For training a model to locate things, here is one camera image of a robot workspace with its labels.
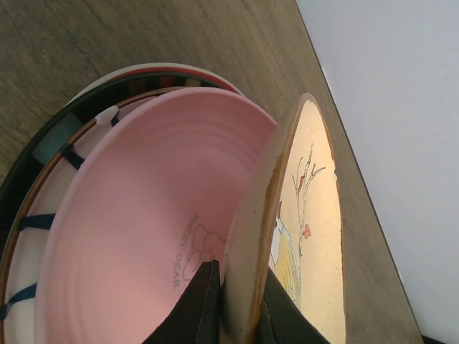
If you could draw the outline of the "pink plate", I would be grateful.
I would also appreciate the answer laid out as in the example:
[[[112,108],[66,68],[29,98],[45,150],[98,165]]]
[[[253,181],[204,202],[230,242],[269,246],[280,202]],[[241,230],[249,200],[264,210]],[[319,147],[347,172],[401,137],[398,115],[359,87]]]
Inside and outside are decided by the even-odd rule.
[[[142,343],[199,264],[221,259],[236,205],[275,121],[209,87],[124,117],[77,171],[52,223],[36,343]]]

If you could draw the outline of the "brown rimmed cream plate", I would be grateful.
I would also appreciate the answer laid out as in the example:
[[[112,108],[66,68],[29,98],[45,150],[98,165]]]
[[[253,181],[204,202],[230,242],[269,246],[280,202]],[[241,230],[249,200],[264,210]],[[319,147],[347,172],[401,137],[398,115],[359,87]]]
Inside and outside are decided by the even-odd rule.
[[[226,89],[223,84],[179,72],[143,72],[119,77],[86,92],[64,106],[35,134],[1,185],[1,252],[14,218],[39,172],[66,140],[99,112],[142,93],[167,87],[203,85]]]

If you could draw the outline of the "white blue striped plate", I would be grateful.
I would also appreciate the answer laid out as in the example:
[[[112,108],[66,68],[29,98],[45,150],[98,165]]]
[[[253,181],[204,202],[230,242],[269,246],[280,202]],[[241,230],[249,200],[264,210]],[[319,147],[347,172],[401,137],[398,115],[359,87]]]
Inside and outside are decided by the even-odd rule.
[[[173,91],[172,87],[124,98],[95,113],[89,120],[72,113],[43,140],[34,157],[44,165],[19,200],[19,208],[1,214],[13,216],[1,257],[1,342],[33,343],[35,291],[49,229],[75,174],[97,143],[131,111],[148,100]]]

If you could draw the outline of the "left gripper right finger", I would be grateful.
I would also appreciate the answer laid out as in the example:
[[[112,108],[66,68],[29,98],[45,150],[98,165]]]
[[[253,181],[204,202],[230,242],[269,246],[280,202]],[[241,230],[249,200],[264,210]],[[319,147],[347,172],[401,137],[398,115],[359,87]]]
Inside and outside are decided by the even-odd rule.
[[[268,269],[261,310],[256,343],[329,343],[304,318],[271,268]]]

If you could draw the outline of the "beige orange rimmed plate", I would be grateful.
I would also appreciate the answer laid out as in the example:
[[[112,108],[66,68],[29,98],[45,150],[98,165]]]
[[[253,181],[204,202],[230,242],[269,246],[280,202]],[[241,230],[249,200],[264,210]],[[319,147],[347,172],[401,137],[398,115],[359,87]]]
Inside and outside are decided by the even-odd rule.
[[[342,216],[331,139],[301,96],[275,126],[224,249],[222,343],[253,343],[269,282],[322,343],[346,342]]]

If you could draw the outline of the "red teal floral plate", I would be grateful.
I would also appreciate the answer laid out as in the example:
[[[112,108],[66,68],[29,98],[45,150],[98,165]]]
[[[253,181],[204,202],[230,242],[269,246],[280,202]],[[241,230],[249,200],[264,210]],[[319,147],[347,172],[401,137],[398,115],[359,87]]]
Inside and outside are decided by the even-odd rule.
[[[86,92],[89,92],[90,90],[108,81],[114,80],[119,77],[137,75],[143,72],[179,72],[179,73],[188,73],[188,74],[198,76],[198,77],[207,77],[209,80],[213,82],[223,84],[224,86],[227,87],[228,90],[231,90],[240,95],[243,95],[243,93],[235,85],[233,85],[229,80],[209,70],[187,65],[187,64],[154,62],[154,63],[134,64],[134,65],[127,66],[127,67],[115,70],[113,72],[110,72],[102,76],[101,78],[97,79],[96,81],[88,85],[85,89],[77,93],[67,103],[67,105],[69,105],[73,100],[76,100],[78,97],[84,95]]]

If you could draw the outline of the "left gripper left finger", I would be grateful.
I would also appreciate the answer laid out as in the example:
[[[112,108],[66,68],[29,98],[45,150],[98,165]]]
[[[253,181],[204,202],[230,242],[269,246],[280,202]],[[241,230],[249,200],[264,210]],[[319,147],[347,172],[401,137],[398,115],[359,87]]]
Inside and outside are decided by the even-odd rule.
[[[202,262],[166,319],[145,343],[218,343],[221,305],[219,262]]]

